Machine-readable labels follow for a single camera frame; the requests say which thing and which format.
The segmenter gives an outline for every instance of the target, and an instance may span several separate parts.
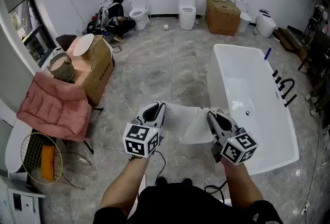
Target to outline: white plate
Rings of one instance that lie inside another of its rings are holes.
[[[75,57],[78,57],[86,53],[86,51],[93,43],[93,39],[94,39],[94,35],[92,33],[89,33],[88,35],[85,35],[82,38],[80,38],[80,40],[76,44],[76,47],[73,50],[73,55]]]

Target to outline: toilet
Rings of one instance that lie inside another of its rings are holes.
[[[268,38],[276,28],[276,24],[269,14],[260,12],[257,18],[256,28],[263,37]]]
[[[149,22],[148,5],[146,0],[131,0],[132,11],[129,18],[135,21],[135,30],[140,31]]]
[[[195,0],[179,0],[178,5],[180,27],[192,30],[196,19]]]
[[[251,17],[248,15],[249,4],[244,0],[235,0],[235,5],[241,11],[241,16],[237,31],[245,32],[249,23],[251,22]]]

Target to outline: pink chair cushion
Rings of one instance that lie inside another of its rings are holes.
[[[17,118],[48,136],[82,142],[91,110],[82,87],[37,73]]]

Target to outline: white bathtub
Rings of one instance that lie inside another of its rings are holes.
[[[250,175],[299,159],[289,109],[284,107],[273,70],[264,56],[260,49],[216,44],[207,73],[211,106],[229,114],[259,143],[252,158],[245,162]]]

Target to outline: fiducial marker cube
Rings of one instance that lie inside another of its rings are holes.
[[[228,138],[220,154],[232,164],[238,165],[250,159],[257,147],[257,141],[249,132],[245,132]]]
[[[126,153],[148,157],[159,143],[159,129],[128,123],[123,142]]]

